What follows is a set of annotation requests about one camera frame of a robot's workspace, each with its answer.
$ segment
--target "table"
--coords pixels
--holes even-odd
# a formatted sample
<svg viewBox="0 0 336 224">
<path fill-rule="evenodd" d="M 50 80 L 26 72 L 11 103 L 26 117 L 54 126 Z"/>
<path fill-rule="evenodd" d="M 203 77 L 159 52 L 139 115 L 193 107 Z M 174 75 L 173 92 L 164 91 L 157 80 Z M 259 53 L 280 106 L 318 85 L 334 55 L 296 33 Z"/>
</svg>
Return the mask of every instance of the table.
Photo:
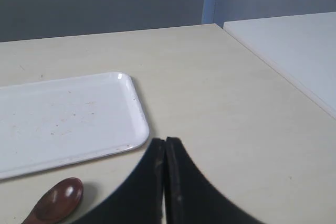
<svg viewBox="0 0 336 224">
<path fill-rule="evenodd" d="M 226 22 L 224 29 L 336 119 L 336 12 Z"/>
<path fill-rule="evenodd" d="M 336 121 L 216 25 L 4 42 L 0 57 L 2 86 L 126 72 L 151 137 L 180 137 L 204 175 L 248 213 L 281 224 L 336 217 Z M 0 223 L 20 223 L 71 176 L 85 184 L 78 218 L 125 180 L 145 148 L 1 181 Z"/>
</svg>

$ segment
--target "wooden spoon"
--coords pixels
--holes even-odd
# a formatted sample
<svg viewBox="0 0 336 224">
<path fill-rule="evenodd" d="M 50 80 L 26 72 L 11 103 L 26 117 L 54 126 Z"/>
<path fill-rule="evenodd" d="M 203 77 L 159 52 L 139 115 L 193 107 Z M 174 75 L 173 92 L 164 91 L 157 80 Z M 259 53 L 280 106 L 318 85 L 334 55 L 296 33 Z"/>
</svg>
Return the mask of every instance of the wooden spoon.
<svg viewBox="0 0 336 224">
<path fill-rule="evenodd" d="M 82 182 L 66 178 L 41 197 L 22 224 L 56 224 L 76 209 L 82 196 Z"/>
</svg>

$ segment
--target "spoon bowl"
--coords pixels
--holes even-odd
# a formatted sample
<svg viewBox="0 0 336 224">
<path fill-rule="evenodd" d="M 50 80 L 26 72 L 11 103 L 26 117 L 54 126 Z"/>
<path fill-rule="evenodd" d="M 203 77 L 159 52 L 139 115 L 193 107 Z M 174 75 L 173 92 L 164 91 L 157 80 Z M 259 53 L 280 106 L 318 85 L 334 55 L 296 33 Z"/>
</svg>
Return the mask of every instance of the spoon bowl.
<svg viewBox="0 0 336 224">
<path fill-rule="evenodd" d="M 22 224 L 55 224 L 68 217 L 79 205 L 83 184 L 77 178 L 67 178 L 47 191 Z"/>
</svg>

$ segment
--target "white board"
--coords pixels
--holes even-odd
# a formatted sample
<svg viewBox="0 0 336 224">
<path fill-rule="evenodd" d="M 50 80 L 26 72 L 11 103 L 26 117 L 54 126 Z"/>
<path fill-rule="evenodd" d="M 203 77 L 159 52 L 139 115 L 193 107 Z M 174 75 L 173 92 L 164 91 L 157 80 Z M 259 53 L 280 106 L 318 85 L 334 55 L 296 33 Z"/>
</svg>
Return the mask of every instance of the white board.
<svg viewBox="0 0 336 224">
<path fill-rule="evenodd" d="M 0 88 L 0 179 L 124 152 L 148 136 L 124 73 Z"/>
<path fill-rule="evenodd" d="M 336 13 L 240 20 L 224 29 L 336 118 Z"/>
</svg>

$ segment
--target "white tray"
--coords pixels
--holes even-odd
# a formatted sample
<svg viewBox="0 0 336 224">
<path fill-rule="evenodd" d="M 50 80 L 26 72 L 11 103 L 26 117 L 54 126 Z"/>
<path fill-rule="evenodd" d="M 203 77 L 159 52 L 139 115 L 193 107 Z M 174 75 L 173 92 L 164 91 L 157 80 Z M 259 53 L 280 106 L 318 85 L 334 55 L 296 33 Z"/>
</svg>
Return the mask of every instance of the white tray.
<svg viewBox="0 0 336 224">
<path fill-rule="evenodd" d="M 0 179 L 124 152 L 148 136 L 124 73 L 0 88 Z"/>
</svg>

